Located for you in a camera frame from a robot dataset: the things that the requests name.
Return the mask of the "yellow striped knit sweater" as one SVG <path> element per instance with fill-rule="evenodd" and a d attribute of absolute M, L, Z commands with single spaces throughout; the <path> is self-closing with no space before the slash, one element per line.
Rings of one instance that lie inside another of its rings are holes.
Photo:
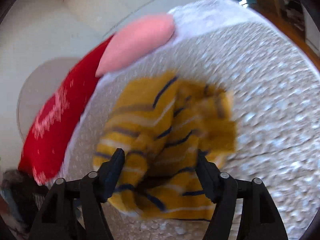
<path fill-rule="evenodd" d="M 125 163 L 110 203 L 142 218 L 209 220 L 214 204 L 195 172 L 198 155 L 222 166 L 236 150 L 230 92 L 166 72 L 130 81 L 101 136 L 93 166 L 115 150 Z"/>

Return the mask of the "grey checked garment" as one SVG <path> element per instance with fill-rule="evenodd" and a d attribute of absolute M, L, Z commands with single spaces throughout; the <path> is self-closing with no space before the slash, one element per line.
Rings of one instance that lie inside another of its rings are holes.
<path fill-rule="evenodd" d="M 10 191 L 12 195 L 32 193 L 32 179 L 19 170 L 6 170 L 3 173 L 1 189 Z"/>

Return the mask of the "red patterned pillow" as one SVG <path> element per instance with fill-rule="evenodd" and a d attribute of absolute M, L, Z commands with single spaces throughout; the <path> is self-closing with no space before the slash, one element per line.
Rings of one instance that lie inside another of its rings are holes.
<path fill-rule="evenodd" d="M 57 177 L 77 123 L 99 81 L 95 72 L 108 38 L 84 56 L 42 106 L 25 139 L 18 170 L 45 185 Z"/>

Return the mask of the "round white side table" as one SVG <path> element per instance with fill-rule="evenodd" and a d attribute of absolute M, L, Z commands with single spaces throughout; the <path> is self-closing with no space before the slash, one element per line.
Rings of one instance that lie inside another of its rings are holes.
<path fill-rule="evenodd" d="M 18 96 L 16 117 L 22 140 L 44 103 L 55 93 L 79 57 L 58 57 L 39 65 L 25 80 Z"/>

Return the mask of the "pink pillow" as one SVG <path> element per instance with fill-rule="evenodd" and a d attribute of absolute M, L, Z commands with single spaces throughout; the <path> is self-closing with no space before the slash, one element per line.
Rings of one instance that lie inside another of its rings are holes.
<path fill-rule="evenodd" d="M 175 21 L 171 14 L 148 15 L 129 23 L 107 45 L 95 72 L 96 77 L 128 67 L 166 44 L 174 31 Z"/>

